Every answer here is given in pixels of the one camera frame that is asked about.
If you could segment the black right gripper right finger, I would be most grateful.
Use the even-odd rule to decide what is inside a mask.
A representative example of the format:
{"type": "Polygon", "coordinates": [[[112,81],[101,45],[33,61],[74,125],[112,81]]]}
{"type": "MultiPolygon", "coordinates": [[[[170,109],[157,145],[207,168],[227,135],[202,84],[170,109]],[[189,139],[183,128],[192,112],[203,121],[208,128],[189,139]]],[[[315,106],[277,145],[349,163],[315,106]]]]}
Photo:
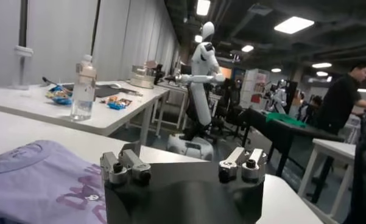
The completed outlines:
{"type": "Polygon", "coordinates": [[[240,176],[244,181],[261,183],[265,179],[267,154],[263,149],[246,151],[236,147],[225,160],[219,163],[219,180],[223,183],[233,181],[240,176]]]}

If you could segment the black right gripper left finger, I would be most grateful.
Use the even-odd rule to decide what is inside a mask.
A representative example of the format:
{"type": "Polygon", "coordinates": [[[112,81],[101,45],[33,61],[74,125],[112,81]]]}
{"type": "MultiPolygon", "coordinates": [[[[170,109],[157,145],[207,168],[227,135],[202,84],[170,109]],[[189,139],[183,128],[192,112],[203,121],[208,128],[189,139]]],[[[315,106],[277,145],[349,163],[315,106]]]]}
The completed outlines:
{"type": "Polygon", "coordinates": [[[129,180],[147,185],[151,179],[151,166],[140,160],[131,149],[121,150],[117,157],[113,152],[103,153],[100,158],[102,181],[122,185],[129,180]]]}

